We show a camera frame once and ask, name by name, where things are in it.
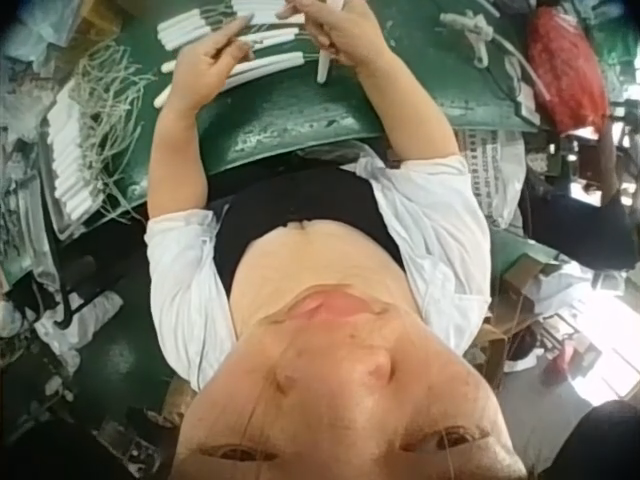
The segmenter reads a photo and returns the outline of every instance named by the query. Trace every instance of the woman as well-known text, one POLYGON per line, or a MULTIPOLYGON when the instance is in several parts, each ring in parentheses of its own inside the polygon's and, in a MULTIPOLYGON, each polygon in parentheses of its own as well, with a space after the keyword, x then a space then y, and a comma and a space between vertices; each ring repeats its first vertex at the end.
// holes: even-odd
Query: woman
POLYGON ((249 55, 240 19, 185 49, 156 126, 151 308, 199 391, 176 478, 521 478, 497 401, 462 358, 489 296, 489 234, 447 119, 365 0, 291 0, 352 66, 400 169, 373 152, 205 210, 195 115, 249 55))

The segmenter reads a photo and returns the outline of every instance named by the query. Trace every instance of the lips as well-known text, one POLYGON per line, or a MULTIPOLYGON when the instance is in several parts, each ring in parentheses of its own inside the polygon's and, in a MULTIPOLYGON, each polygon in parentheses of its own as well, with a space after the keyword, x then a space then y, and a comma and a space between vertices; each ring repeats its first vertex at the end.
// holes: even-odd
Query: lips
POLYGON ((361 297, 344 290, 322 290, 310 293, 287 310, 287 317, 298 321, 344 321, 358 315, 374 313, 361 297))

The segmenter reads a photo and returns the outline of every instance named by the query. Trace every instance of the red bag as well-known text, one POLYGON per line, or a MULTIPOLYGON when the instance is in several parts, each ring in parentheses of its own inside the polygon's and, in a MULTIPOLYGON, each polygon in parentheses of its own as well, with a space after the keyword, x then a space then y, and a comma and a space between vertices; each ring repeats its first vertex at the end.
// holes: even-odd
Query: red bag
POLYGON ((529 62, 551 98, 540 103, 564 135, 593 127, 600 133, 609 113, 602 73, 575 19, 554 8, 538 8, 529 25, 529 62))

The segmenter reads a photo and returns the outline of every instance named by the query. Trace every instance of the eye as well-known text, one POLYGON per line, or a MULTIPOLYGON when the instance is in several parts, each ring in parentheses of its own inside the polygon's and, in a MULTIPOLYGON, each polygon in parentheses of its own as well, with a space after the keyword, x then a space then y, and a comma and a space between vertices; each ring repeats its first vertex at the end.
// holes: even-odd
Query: eye
POLYGON ((449 448, 459 447, 465 443, 471 443, 477 438, 464 427, 450 427, 439 436, 436 441, 438 450, 447 450, 449 448))
POLYGON ((432 452, 434 450, 444 451, 475 442, 485 436, 486 435, 483 435, 478 430, 472 430, 466 427, 447 427, 423 436, 417 442, 406 445, 402 450, 415 453, 432 452))
POLYGON ((233 462, 270 462, 277 458, 277 455, 273 453, 244 447, 242 445, 225 445, 222 447, 206 448, 202 449, 200 453, 208 457, 233 462))

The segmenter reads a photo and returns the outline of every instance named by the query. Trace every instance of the red object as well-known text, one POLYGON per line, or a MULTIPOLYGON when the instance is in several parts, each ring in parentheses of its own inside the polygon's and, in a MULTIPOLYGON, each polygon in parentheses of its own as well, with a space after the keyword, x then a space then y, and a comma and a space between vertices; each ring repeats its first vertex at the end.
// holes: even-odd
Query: red object
POLYGON ((560 352, 544 367, 542 384, 548 387, 560 385, 569 379, 569 364, 576 349, 572 342, 565 340, 560 352))
POLYGON ((551 98, 537 91, 561 135, 593 127, 600 133, 609 113, 607 92, 587 37, 576 23, 551 7, 536 10, 529 24, 529 62, 551 98))

